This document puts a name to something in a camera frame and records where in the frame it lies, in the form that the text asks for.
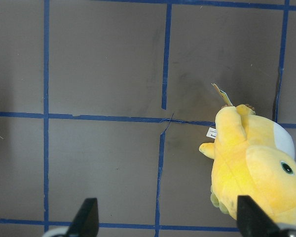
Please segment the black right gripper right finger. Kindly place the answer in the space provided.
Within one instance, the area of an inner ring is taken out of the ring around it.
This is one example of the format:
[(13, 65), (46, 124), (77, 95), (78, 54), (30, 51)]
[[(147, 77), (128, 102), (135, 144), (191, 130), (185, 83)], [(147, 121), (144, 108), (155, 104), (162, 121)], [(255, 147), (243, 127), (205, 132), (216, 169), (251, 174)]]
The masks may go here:
[(237, 228), (243, 237), (276, 237), (279, 227), (250, 196), (238, 196)]

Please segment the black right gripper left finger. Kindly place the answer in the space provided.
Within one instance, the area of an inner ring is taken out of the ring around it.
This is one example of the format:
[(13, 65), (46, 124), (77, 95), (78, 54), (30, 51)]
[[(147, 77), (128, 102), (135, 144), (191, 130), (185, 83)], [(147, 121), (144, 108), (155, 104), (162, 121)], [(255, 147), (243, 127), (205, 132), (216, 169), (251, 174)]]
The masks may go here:
[(67, 237), (96, 237), (99, 232), (97, 198), (86, 198), (69, 226)]

